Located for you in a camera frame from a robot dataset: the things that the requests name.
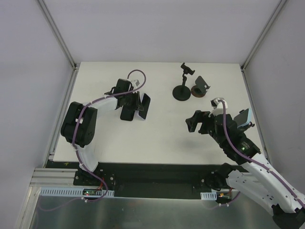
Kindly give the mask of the lavender case smartphone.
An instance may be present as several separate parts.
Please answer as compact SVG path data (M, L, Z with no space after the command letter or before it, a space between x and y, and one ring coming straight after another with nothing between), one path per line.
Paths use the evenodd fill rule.
M150 96L147 95L146 93L144 93L142 96L141 102L142 102L143 109L138 112L138 115L141 119L145 120L147 117L147 113L148 113L150 102L151 102Z

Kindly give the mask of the black smartphone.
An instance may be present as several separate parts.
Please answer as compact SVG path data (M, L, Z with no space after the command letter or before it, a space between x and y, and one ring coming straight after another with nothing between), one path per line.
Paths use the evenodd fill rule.
M121 111L120 119L123 121L132 121L134 118L135 110L129 109L124 106Z

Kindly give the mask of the light blue case smartphone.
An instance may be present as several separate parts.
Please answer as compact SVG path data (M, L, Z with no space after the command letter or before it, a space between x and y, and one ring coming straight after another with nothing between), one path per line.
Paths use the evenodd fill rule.
M237 127L243 127L251 123L252 109L247 108L239 112L237 116L234 117L234 121L237 123Z

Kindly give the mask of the brown-base black phone stand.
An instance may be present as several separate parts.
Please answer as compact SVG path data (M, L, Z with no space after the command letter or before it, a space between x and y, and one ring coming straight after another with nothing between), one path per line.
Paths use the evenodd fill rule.
M206 95L210 86L206 83L202 76L198 76L195 80L195 85L191 88L191 94L194 97L202 98Z

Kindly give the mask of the black round-base phone stand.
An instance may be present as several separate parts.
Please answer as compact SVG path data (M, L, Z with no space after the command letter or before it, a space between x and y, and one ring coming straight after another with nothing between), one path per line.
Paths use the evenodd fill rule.
M172 95L174 99L183 102L187 101L191 96L191 90L185 85L187 81L187 75L193 75L195 73L195 70L192 70L190 67L186 66L184 62L182 63L181 68L183 69L182 84L176 86L173 89Z

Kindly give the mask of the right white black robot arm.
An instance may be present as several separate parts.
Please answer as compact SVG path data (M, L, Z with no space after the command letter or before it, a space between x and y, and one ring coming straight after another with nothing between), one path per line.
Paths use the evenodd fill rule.
M228 163L206 176L205 183L214 190L227 186L234 188L263 207L281 229L299 229L305 223L305 196L288 184L266 160L260 149L245 135L254 126L250 110L242 110L232 118L230 114L215 116L210 112L195 111L186 119L189 132L194 132L198 123L200 134L210 135L224 153L251 176Z

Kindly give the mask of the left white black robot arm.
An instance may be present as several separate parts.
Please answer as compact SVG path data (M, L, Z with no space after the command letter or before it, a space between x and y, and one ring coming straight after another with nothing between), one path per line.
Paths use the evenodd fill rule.
M115 87L97 100L87 104L72 102L61 126L61 135L76 151L80 168L86 171L84 180L91 186L101 179L95 170L98 160L92 143L97 119L119 108L122 108L120 119L124 121L132 121L136 111L144 111L140 93L125 79L119 79Z

